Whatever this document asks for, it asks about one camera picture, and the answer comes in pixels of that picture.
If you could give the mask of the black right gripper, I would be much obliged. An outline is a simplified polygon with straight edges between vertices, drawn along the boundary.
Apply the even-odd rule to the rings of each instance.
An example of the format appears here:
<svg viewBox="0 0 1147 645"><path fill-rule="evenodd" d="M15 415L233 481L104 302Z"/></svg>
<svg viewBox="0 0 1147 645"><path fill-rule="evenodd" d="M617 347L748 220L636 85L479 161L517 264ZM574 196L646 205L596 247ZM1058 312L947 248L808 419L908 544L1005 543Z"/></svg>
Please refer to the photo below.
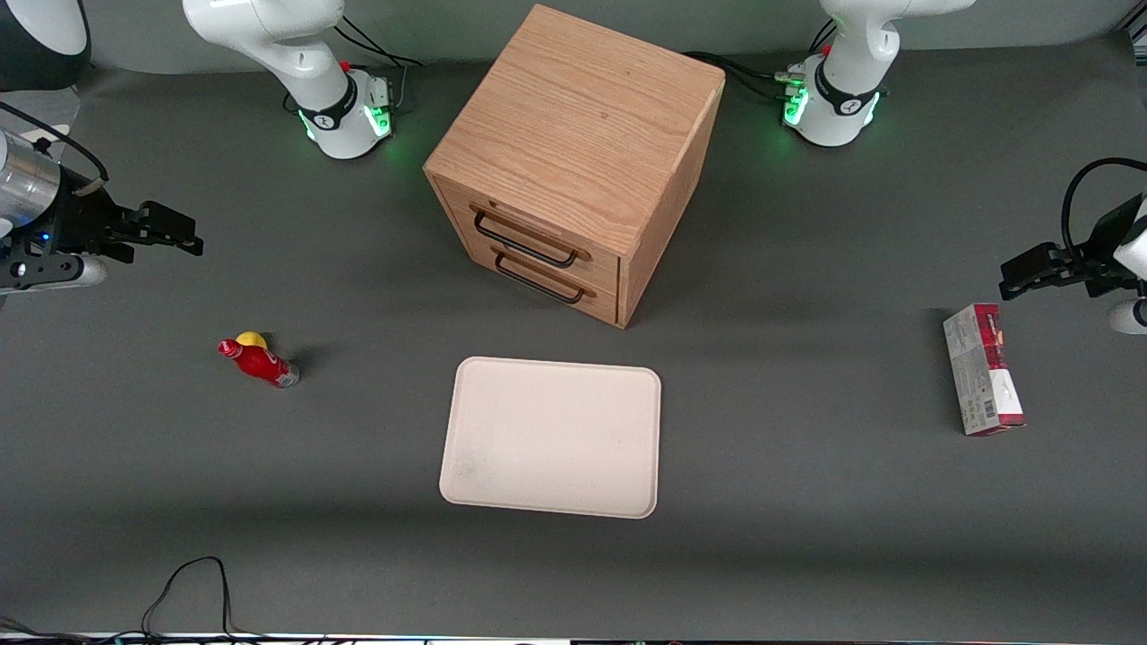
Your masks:
<svg viewBox="0 0 1147 645"><path fill-rule="evenodd" d="M41 254L89 254L132 264L136 246L151 244L202 256L203 240L196 238L196 222L189 216L159 202L143 202L133 212L133 222L146 236L128 236L118 228L127 225L127 231L132 231L130 212L131 209L115 204L104 189L77 197L62 188L45 212L3 238L1 258L11 261L16 252L38 248Z"/></svg>

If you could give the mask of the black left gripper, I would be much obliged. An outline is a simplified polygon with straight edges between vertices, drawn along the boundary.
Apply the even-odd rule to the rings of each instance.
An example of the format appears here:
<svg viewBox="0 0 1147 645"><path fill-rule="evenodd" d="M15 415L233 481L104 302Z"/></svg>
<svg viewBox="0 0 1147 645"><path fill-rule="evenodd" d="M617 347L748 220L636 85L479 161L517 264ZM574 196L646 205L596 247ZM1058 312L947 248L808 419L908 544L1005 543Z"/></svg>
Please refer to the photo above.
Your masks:
<svg viewBox="0 0 1147 645"><path fill-rule="evenodd" d="M1085 281L1092 298L1121 289L1144 294L1144 194L1095 222L1086 240L1086 261L1072 246L1053 242L1035 244L1029 254L1030 258L1012 258L1000 266L998 288L1002 301Z"/></svg>

